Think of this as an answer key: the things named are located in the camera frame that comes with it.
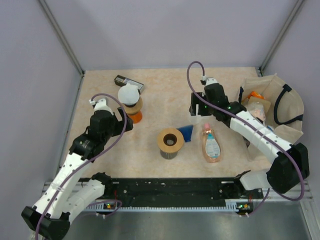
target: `bottle label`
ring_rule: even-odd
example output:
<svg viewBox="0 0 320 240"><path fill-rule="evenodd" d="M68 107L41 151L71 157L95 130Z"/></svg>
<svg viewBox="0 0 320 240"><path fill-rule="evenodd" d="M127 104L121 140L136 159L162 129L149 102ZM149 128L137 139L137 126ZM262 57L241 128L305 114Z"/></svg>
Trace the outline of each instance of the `bottle label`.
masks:
<svg viewBox="0 0 320 240"><path fill-rule="evenodd" d="M206 139L205 152L211 158L217 158L220 155L220 147L211 133L208 134Z"/></svg>

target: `dish soap bottle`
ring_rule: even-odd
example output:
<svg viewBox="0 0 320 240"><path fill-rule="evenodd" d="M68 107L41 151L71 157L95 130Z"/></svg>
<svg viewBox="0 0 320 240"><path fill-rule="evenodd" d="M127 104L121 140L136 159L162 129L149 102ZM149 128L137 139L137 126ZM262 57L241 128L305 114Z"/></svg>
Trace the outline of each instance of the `dish soap bottle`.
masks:
<svg viewBox="0 0 320 240"><path fill-rule="evenodd" d="M202 153L208 163L220 161L220 146L209 123L204 124L202 132Z"/></svg>

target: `blue sponge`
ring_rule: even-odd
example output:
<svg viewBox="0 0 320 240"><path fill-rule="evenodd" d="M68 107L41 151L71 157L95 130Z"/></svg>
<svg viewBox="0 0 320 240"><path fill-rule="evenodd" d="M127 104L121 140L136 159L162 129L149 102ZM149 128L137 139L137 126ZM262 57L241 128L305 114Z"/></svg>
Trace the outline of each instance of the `blue sponge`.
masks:
<svg viewBox="0 0 320 240"><path fill-rule="evenodd" d="M192 135L193 129L194 129L193 125L182 126L177 128L177 130L179 130L182 133L183 139L186 143L191 142L191 135Z"/></svg>

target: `pink bottle cap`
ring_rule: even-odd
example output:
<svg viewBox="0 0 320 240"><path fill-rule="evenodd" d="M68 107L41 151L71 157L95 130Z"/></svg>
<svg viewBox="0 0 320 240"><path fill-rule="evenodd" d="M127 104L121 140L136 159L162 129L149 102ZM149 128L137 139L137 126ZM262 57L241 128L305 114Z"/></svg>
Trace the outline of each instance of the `pink bottle cap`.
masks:
<svg viewBox="0 0 320 240"><path fill-rule="evenodd" d="M204 124L204 129L210 129L210 124L208 122Z"/></svg>

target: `wall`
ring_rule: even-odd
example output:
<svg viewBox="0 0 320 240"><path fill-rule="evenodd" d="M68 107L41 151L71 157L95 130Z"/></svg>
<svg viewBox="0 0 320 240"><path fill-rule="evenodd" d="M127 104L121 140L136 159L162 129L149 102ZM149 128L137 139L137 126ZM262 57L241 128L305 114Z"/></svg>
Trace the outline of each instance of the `wall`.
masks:
<svg viewBox="0 0 320 240"><path fill-rule="evenodd" d="M312 194L320 206L320 1L308 0L288 30L265 74L277 73L298 91L304 103L301 142L308 147Z"/></svg>
<svg viewBox="0 0 320 240"><path fill-rule="evenodd" d="M46 0L85 70L259 66L296 0Z"/></svg>
<svg viewBox="0 0 320 240"><path fill-rule="evenodd" d="M0 29L0 233L18 240L57 170L80 76L36 0L1 1Z"/></svg>

